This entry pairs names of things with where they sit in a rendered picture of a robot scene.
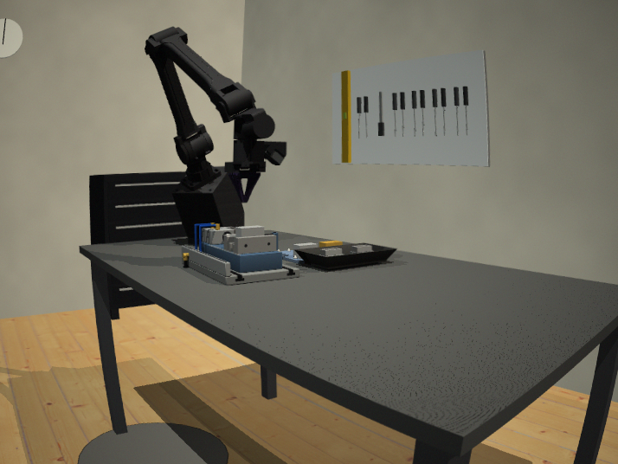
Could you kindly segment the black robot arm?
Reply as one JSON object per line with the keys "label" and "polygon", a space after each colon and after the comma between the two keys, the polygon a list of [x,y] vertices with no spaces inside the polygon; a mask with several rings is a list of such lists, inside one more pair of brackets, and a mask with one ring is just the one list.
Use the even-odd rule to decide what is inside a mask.
{"label": "black robot arm", "polygon": [[[197,125],[193,119],[174,63],[209,96],[223,123],[234,121],[234,139],[269,138],[274,133],[275,123],[263,108],[256,108],[250,90],[217,72],[183,42],[188,43],[187,34],[179,27],[170,27],[149,36],[145,41],[145,53],[158,71],[176,123],[177,155],[189,168],[187,177],[181,179],[182,185],[194,191],[222,173],[206,160],[205,156],[214,150],[213,141],[205,125]],[[250,162],[268,159],[271,164],[280,165],[285,156],[286,142],[251,141]]]}

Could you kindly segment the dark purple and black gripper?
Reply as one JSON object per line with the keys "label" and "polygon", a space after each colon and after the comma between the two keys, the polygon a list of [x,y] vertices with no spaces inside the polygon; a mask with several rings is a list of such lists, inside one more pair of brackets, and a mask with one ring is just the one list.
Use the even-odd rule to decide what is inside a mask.
{"label": "dark purple and black gripper", "polygon": [[[234,140],[233,162],[225,162],[225,172],[233,172],[229,173],[229,177],[236,189],[241,203],[248,202],[248,199],[261,175],[261,172],[266,172],[266,162],[250,162],[251,141],[257,141],[257,139]],[[243,167],[249,167],[249,169]],[[241,184],[242,178],[248,179],[245,195],[243,193]]]}

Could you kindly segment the yellow block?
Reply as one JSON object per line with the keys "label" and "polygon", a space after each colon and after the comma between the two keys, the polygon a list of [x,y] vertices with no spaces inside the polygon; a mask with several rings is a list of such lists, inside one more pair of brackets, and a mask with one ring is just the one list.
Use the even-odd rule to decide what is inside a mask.
{"label": "yellow block", "polygon": [[343,242],[340,242],[340,241],[319,242],[319,247],[329,247],[329,246],[337,246],[337,245],[343,245]]}

